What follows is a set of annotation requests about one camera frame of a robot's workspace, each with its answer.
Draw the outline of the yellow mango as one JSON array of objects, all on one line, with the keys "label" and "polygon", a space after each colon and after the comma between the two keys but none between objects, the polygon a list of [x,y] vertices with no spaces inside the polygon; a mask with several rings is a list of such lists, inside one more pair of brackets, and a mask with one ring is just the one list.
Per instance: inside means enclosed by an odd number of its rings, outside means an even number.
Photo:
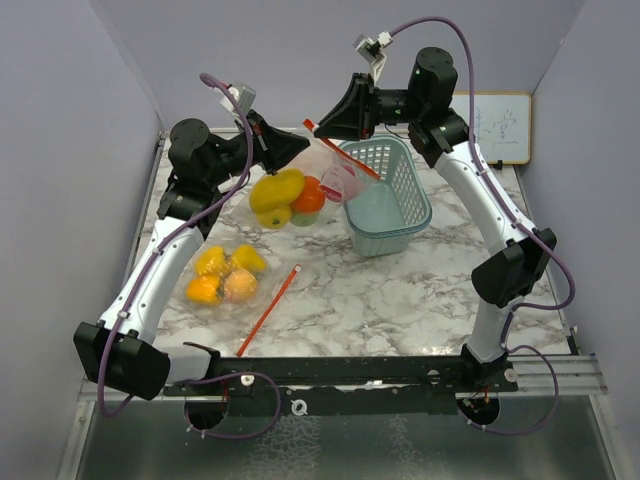
[{"label": "yellow mango", "polygon": [[275,175],[266,175],[250,191],[250,208],[260,214],[289,205],[299,197],[304,186],[305,176],[298,169],[285,169]]}]

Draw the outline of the clear zip bag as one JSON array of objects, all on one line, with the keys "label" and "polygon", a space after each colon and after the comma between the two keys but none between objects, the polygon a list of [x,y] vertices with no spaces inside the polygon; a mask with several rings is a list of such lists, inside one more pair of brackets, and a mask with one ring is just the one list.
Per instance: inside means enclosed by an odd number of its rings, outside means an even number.
[{"label": "clear zip bag", "polygon": [[317,125],[312,120],[303,125],[310,146],[278,173],[266,174],[250,186],[233,210],[239,226],[295,235],[318,230],[381,180],[334,140],[315,138]]},{"label": "clear zip bag", "polygon": [[214,245],[196,256],[190,277],[180,283],[190,304],[221,313],[236,325],[244,318],[253,322],[234,352],[242,357],[301,271],[298,263],[271,266],[250,244],[239,244],[231,250]]}]

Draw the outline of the orange tangerine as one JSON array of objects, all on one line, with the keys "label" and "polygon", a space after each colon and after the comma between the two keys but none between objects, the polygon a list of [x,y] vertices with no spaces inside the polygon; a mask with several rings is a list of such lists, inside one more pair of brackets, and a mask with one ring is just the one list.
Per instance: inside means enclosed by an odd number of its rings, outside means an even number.
[{"label": "orange tangerine", "polygon": [[305,177],[305,185],[300,195],[291,203],[294,212],[319,212],[325,204],[325,194],[320,181],[313,176]]},{"label": "orange tangerine", "polygon": [[237,269],[231,272],[224,282],[224,296],[231,302],[244,302],[257,292],[258,280],[249,271]]}]

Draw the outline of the red apple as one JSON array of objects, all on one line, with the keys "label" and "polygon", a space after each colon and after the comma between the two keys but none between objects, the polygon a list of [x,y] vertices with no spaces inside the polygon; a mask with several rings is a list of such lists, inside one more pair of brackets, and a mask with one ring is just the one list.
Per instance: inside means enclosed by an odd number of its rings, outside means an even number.
[{"label": "red apple", "polygon": [[342,198],[344,202],[355,199],[361,193],[363,193],[367,188],[367,185],[362,180],[360,180],[356,175],[350,173],[349,171],[346,171],[342,175],[342,182],[343,182]]}]

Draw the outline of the yellow apple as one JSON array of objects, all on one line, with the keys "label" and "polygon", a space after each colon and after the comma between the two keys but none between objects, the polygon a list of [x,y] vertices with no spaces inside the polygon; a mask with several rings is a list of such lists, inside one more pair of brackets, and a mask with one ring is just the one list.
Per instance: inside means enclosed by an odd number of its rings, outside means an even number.
[{"label": "yellow apple", "polygon": [[285,227],[292,217],[292,210],[289,205],[278,206],[263,213],[257,213],[258,223],[266,229],[280,230]]}]

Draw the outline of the green apple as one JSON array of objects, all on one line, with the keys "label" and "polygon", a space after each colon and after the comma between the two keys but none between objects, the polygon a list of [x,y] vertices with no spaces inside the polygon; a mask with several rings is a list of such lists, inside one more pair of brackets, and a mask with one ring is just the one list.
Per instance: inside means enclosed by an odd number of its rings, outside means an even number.
[{"label": "green apple", "polygon": [[319,218],[319,212],[304,213],[293,212],[290,218],[290,223],[299,228],[307,228],[314,225]]}]

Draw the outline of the blue plastic basket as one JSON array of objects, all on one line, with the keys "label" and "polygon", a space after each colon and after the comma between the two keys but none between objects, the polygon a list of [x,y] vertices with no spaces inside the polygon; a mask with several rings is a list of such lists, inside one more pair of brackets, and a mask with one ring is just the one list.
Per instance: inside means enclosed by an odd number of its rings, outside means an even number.
[{"label": "blue plastic basket", "polygon": [[340,148],[380,178],[344,205],[353,248],[363,257],[400,253],[431,222],[432,208],[407,144],[392,135]]}]

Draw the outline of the yellow pear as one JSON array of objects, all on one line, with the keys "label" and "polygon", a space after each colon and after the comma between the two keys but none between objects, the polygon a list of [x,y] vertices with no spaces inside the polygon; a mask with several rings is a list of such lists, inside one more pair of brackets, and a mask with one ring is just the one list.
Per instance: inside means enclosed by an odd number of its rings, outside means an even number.
[{"label": "yellow pear", "polygon": [[234,269],[262,272],[267,269],[266,260],[251,245],[239,245],[229,257],[229,265]]}]

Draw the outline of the yellow bell pepper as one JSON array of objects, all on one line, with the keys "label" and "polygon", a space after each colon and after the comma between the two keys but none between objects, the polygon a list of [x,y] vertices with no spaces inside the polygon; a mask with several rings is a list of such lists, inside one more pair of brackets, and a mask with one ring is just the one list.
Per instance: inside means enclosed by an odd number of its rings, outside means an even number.
[{"label": "yellow bell pepper", "polygon": [[194,263],[194,271],[198,276],[226,277],[231,268],[227,262],[224,248],[213,246],[201,253]]}]

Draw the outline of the orange bell pepper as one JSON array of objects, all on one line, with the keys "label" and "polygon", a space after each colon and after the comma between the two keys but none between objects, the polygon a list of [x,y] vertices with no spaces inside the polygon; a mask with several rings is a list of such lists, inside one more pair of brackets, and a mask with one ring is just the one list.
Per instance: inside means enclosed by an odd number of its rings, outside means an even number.
[{"label": "orange bell pepper", "polygon": [[219,288],[221,279],[216,275],[203,275],[193,278],[186,287],[188,300],[201,304],[215,306],[221,302]]}]

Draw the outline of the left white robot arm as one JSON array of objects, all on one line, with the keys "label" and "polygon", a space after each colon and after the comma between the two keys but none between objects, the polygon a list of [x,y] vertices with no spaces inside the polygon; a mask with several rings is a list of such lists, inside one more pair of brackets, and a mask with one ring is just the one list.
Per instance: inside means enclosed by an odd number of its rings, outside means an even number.
[{"label": "left white robot arm", "polygon": [[171,171],[149,243],[113,303],[96,322],[80,323],[73,336],[85,374],[100,391],[152,400],[167,384],[186,381],[202,395],[220,385],[214,352],[198,348],[182,355],[154,347],[160,318],[185,266],[238,190],[224,191],[222,184],[244,181],[254,165],[275,174],[310,145],[307,137],[272,127],[255,111],[238,128],[224,138],[188,118],[170,131]]}]

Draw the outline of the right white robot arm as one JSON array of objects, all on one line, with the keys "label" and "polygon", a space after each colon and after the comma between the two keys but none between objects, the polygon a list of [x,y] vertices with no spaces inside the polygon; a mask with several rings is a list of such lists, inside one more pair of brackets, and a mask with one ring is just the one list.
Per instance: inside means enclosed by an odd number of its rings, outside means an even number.
[{"label": "right white robot arm", "polygon": [[505,354],[512,312],[541,278],[557,244],[538,229],[497,181],[467,119],[451,106],[458,80],[451,55],[421,49],[403,90],[381,89],[369,73],[352,75],[346,93],[314,130],[317,138],[363,141],[381,124],[405,124],[411,145],[452,187],[471,215],[489,253],[471,273],[480,297],[459,367],[461,383],[481,391],[496,376],[492,363]]}]

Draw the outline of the small whiteboard with writing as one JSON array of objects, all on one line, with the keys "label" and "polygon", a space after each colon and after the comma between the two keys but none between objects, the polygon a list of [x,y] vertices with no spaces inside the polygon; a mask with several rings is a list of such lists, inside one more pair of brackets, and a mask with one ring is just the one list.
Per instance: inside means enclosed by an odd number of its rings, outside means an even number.
[{"label": "small whiteboard with writing", "polygon": [[489,163],[524,165],[531,158],[532,99],[527,93],[474,96],[474,136]]}]

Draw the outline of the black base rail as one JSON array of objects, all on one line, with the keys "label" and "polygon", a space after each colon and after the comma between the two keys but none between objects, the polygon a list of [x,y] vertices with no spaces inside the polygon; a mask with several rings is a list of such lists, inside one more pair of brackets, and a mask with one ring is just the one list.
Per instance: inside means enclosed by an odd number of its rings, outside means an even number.
[{"label": "black base rail", "polygon": [[237,378],[208,385],[182,381],[167,386],[164,394],[212,400],[226,393],[229,413],[247,417],[275,409],[275,393],[261,375],[278,386],[285,415],[297,411],[296,400],[311,416],[454,414],[458,394],[517,390],[513,364],[506,358],[481,367],[465,356],[227,357],[215,359],[207,376],[236,373],[252,376],[254,383],[245,386]]}]

